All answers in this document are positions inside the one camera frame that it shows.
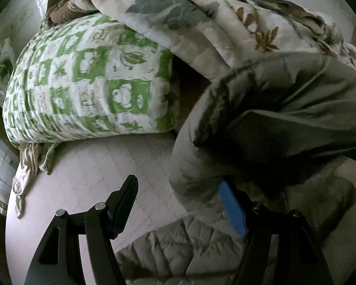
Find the olive quilted hooded jacket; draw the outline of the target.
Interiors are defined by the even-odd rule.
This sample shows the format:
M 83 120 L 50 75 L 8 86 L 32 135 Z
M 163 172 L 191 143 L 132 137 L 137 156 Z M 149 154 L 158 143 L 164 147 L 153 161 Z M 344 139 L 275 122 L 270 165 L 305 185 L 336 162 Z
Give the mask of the olive quilted hooded jacket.
M 352 149 L 356 70 L 325 55 L 277 54 L 249 61 L 207 88 L 179 131 L 169 180 L 188 215 L 240 240 L 244 250 L 220 197 L 223 181 L 272 211 L 299 210 L 323 252 L 343 212 L 315 224 L 309 213 L 332 203 L 311 182 L 326 190 L 325 173 Z M 116 259 L 127 284 L 172 284 L 171 272 L 159 273 L 127 250 Z

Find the brown folded garment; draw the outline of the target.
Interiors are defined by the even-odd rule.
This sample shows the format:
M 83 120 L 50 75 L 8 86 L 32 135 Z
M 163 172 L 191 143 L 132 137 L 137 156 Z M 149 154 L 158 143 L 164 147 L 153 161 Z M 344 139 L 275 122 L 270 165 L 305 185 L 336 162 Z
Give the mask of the brown folded garment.
M 74 6 L 70 0 L 48 0 L 45 19 L 48 28 L 52 28 L 58 24 L 97 12 L 97 10 L 82 10 Z

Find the beige crumpled cloth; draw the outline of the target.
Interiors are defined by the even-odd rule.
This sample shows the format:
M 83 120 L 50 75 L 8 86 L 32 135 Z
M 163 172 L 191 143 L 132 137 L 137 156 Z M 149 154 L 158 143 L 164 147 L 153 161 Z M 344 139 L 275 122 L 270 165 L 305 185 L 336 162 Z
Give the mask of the beige crumpled cloth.
M 12 183 L 18 219 L 25 212 L 25 196 L 38 172 L 51 173 L 55 150 L 59 145 L 60 143 L 26 143 L 20 146 L 20 162 Z

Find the pink bed sheet mattress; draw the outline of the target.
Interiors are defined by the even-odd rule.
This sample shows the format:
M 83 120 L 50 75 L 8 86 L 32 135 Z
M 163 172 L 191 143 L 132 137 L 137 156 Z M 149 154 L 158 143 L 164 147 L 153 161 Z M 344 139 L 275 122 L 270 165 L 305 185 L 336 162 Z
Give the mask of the pink bed sheet mattress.
M 141 134 L 61 144 L 50 174 L 39 172 L 16 217 L 10 197 L 5 248 L 13 284 L 23 284 L 33 255 L 57 209 L 83 212 L 106 200 L 133 174 L 139 192 L 126 227 L 112 241 L 159 273 L 171 272 L 172 284 L 224 284 L 239 265 L 244 244 L 188 215 L 176 199 L 168 175 L 174 139 L 170 134 Z M 315 224 L 343 212 L 324 242 L 324 255 L 336 284 L 356 268 L 356 162 L 344 159 L 325 173 L 326 190 L 311 182 L 331 208 L 309 213 Z

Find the floral leaf print blanket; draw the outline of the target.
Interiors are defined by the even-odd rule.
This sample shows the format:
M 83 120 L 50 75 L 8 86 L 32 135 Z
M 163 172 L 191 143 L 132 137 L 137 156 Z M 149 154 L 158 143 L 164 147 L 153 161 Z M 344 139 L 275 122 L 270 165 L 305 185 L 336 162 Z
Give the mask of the floral leaf print blanket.
M 207 79 L 284 52 L 320 53 L 356 70 L 356 48 L 335 22 L 286 0 L 70 0 L 68 7 L 119 21 Z

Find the green white patterned pillow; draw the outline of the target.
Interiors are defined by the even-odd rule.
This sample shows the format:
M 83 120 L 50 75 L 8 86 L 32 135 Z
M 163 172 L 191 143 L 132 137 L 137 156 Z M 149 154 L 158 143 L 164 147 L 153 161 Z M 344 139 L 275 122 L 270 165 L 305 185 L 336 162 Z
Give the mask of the green white patterned pillow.
M 170 51 L 100 13 L 43 27 L 7 86 L 7 137 L 17 146 L 171 131 L 172 62 Z

